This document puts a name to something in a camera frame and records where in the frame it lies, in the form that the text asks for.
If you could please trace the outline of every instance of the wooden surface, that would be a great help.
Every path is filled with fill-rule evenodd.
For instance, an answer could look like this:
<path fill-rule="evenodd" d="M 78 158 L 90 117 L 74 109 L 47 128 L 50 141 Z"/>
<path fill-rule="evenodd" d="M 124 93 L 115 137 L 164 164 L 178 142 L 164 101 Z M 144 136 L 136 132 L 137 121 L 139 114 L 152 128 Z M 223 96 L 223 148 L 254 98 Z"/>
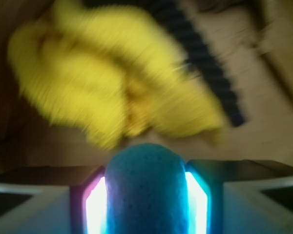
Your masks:
<path fill-rule="evenodd" d="M 106 165 L 121 149 L 144 142 L 162 144 L 185 160 L 272 159 L 293 166 L 293 106 L 253 47 L 257 33 L 246 8 L 235 6 L 219 14 L 197 14 L 191 3 L 183 2 L 182 6 L 224 64 L 240 96 L 247 124 L 228 127 L 225 140 L 218 147 L 209 145 L 202 136 L 171 139 L 148 131 L 135 139 L 125 139 L 119 148 L 106 152 L 88 145 L 79 130 L 49 126 L 27 109 L 19 115 L 26 119 L 27 113 L 31 113 L 23 128 L 18 128 L 21 131 L 14 132 L 8 143 L 0 145 L 0 172 L 19 166 Z M 9 85 L 1 86 L 1 90 L 8 90 Z M 12 103 L 20 101 L 15 91 L 11 93 L 13 95 L 1 93 L 0 96 L 10 97 L 8 100 Z M 11 116 L 8 107 L 1 113 L 0 121 Z M 5 133 L 2 129 L 7 129 L 6 123 L 16 119 L 5 120 L 0 131 Z"/>

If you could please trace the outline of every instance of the blue foam ball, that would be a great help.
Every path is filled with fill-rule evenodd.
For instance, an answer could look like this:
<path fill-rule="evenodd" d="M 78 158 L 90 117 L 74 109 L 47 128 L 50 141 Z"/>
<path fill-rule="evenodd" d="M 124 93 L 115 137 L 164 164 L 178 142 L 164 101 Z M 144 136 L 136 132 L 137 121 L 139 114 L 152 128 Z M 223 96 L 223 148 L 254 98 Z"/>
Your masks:
<path fill-rule="evenodd" d="M 106 172 L 107 233 L 188 233 L 184 162 L 155 144 L 127 148 Z"/>

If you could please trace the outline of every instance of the glowing light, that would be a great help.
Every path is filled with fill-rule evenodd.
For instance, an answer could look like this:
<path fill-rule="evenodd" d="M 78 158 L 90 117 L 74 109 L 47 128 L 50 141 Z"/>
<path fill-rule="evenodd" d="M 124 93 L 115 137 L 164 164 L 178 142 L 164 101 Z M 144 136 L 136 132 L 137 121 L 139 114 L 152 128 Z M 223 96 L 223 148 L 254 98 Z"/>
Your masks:
<path fill-rule="evenodd" d="M 107 196 L 105 177 L 102 177 L 86 199 L 85 205 L 88 234 L 105 234 L 106 204 Z"/>
<path fill-rule="evenodd" d="M 206 234 L 208 196 L 190 172 L 186 172 L 189 198 L 189 234 Z"/>
<path fill-rule="evenodd" d="M 207 234 L 208 195 L 190 172 L 186 172 L 189 200 L 189 234 Z M 87 234 L 106 233 L 107 195 L 105 177 L 86 199 Z"/>

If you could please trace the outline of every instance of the yellow fabric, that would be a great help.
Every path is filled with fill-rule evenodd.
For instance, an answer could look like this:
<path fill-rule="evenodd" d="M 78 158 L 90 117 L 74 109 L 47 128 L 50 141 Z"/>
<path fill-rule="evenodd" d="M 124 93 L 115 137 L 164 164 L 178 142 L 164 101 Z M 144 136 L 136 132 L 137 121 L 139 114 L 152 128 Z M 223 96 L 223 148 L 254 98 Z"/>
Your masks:
<path fill-rule="evenodd" d="M 148 127 L 171 137 L 219 132 L 216 98 L 178 70 L 177 46 L 141 9 L 56 0 L 51 20 L 20 27 L 8 59 L 21 94 L 51 124 L 110 149 Z"/>

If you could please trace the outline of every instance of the white light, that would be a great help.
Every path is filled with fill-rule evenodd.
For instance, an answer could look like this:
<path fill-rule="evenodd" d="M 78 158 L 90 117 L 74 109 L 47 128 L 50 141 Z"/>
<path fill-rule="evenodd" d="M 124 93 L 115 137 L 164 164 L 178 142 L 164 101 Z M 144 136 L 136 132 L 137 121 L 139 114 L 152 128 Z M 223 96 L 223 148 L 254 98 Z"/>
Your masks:
<path fill-rule="evenodd" d="M 190 172 L 186 172 L 189 200 L 189 234 L 207 234 L 208 196 Z M 88 234 L 105 234 L 107 195 L 105 177 L 86 199 Z"/>
<path fill-rule="evenodd" d="M 189 234 L 207 234 L 208 196 L 190 172 L 186 172 L 189 199 Z"/>
<path fill-rule="evenodd" d="M 105 234 L 106 229 L 106 187 L 105 177 L 91 191 L 86 200 L 86 222 L 88 234 Z"/>

